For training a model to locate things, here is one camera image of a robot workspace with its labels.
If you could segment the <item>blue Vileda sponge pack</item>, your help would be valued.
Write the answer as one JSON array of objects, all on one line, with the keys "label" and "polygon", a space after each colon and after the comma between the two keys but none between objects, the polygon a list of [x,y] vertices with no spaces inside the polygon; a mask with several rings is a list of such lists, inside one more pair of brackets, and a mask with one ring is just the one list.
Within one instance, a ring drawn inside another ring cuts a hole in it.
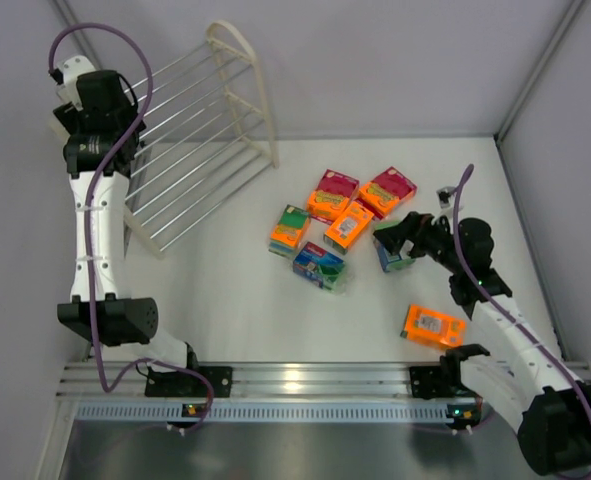
[{"label": "blue Vileda sponge pack", "polygon": [[294,257],[292,270],[317,288],[332,293],[342,293],[350,275],[343,259],[310,241]]},{"label": "blue Vileda sponge pack", "polygon": [[[373,233],[376,233],[379,230],[397,225],[400,222],[401,222],[400,219],[380,221],[374,227]],[[373,244],[375,246],[375,250],[378,255],[378,259],[379,259],[381,268],[385,273],[391,273],[393,271],[401,271],[403,269],[410,267],[415,262],[415,260],[410,258],[404,250],[402,250],[397,255],[390,254],[376,237],[373,237]]]}]

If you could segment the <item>orange box barcode side up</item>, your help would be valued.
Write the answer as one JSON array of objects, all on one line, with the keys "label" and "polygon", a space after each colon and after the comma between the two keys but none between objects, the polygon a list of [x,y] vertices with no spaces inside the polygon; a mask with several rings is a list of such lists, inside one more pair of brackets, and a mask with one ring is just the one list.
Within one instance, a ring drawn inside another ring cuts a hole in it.
[{"label": "orange box barcode side up", "polygon": [[352,201],[328,227],[323,241],[335,251],[346,254],[373,220],[374,214],[357,201]]}]

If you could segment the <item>orange green Sponge Daddy box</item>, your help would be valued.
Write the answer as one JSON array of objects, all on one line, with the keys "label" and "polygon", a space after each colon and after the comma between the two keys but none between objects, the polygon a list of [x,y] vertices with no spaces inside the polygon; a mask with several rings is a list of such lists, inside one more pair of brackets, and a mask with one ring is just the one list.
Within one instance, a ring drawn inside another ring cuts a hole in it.
[{"label": "orange green Sponge Daddy box", "polygon": [[268,250],[284,258],[293,258],[310,222],[310,214],[306,210],[287,204],[271,232]]}]

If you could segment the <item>orange box near right arm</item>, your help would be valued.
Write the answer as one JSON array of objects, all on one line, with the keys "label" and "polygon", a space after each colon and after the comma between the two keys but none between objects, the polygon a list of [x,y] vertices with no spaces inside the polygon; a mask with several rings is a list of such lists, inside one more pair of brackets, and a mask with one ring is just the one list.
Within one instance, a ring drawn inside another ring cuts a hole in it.
[{"label": "orange box near right arm", "polygon": [[466,326],[466,322],[459,318],[410,305],[401,337],[427,347],[446,350],[464,344]]}]

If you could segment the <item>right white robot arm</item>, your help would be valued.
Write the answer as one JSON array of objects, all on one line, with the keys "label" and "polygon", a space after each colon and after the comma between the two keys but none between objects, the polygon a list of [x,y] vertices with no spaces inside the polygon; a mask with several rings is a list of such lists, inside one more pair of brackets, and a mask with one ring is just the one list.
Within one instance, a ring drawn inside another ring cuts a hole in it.
[{"label": "right white robot arm", "polygon": [[442,392],[469,390],[486,400],[516,434],[539,475],[586,468],[591,479],[591,384],[543,344],[492,266],[490,226],[465,218],[409,213],[373,233],[390,254],[430,257],[450,272],[451,296],[484,333],[484,344],[447,349]]}]

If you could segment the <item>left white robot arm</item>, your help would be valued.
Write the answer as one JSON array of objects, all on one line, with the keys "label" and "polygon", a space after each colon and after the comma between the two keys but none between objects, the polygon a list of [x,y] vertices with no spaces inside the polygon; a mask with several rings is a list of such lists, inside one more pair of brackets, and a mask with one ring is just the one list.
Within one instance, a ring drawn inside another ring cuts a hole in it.
[{"label": "left white robot arm", "polygon": [[58,321],[96,354],[132,346],[136,365],[147,367],[147,395],[201,394],[194,350],[164,331],[155,300],[133,297],[127,283],[124,213],[145,128],[137,95],[121,73],[99,70],[84,56],[59,63],[52,75],[76,216],[75,276],[69,300],[57,306]]}]

